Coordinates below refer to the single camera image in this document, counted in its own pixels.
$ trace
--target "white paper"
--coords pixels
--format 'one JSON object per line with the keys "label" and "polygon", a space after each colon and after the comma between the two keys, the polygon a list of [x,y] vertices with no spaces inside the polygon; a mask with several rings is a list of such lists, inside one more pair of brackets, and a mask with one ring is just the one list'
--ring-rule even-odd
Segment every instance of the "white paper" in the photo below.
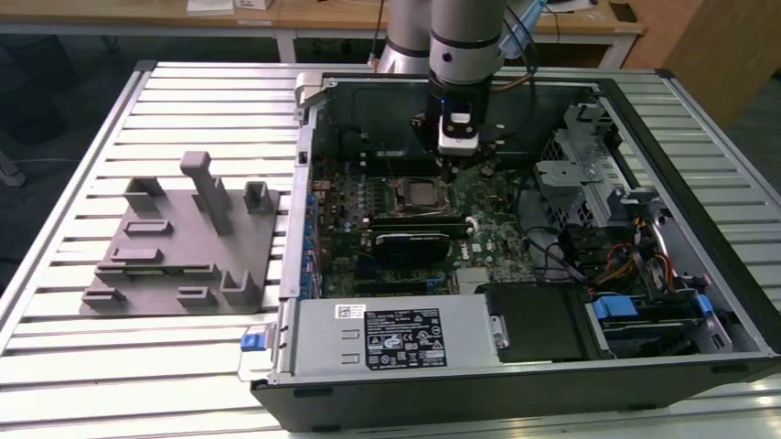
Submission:
{"label": "white paper", "polygon": [[572,12],[572,11],[580,11],[581,9],[589,9],[591,7],[595,7],[595,5],[591,3],[591,0],[569,0],[568,2],[561,2],[557,4],[548,4],[547,8],[544,9],[544,14],[551,14],[548,12],[548,9],[551,9],[553,12],[560,13],[560,12]]}
{"label": "white paper", "polygon": [[229,16],[234,13],[234,0],[188,0],[189,16]]}

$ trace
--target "table leg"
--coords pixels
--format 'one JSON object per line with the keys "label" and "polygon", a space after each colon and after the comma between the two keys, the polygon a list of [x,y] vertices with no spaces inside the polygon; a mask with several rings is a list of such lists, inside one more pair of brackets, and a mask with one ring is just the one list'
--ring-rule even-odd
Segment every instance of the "table leg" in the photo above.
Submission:
{"label": "table leg", "polygon": [[277,49],[280,50],[280,62],[296,62],[296,29],[280,29],[276,32]]}
{"label": "table leg", "polygon": [[636,35],[616,35],[613,44],[608,48],[600,63],[600,69],[621,69],[636,39]]}

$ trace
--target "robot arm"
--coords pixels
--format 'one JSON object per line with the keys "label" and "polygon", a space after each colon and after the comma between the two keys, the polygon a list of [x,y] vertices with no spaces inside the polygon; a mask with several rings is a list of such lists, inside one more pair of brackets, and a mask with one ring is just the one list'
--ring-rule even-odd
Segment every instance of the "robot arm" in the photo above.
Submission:
{"label": "robot arm", "polygon": [[505,0],[390,2],[380,71],[429,74],[432,96],[413,126],[448,169],[460,161],[480,162],[493,153],[480,143],[480,128],[493,74],[505,61],[500,50],[505,9]]}

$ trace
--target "motherboard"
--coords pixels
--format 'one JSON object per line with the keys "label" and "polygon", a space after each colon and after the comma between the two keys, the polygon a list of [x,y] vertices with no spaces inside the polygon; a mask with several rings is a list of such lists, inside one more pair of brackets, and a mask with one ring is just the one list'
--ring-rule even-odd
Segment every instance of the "motherboard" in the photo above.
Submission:
{"label": "motherboard", "polygon": [[473,168],[447,185],[372,176],[364,166],[324,166],[313,182],[324,297],[469,294],[480,284],[535,280],[512,171]]}

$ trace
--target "sticker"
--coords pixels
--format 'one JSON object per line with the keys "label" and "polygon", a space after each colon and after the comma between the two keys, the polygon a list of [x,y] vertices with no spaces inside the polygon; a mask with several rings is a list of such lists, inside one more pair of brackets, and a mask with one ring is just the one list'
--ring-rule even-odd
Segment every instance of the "sticker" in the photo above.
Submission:
{"label": "sticker", "polygon": [[440,368],[448,365],[440,309],[366,311],[364,325],[369,369]]}
{"label": "sticker", "polygon": [[334,307],[334,318],[364,318],[366,305],[337,305]]}
{"label": "sticker", "polygon": [[269,20],[237,20],[241,26],[272,26]]}

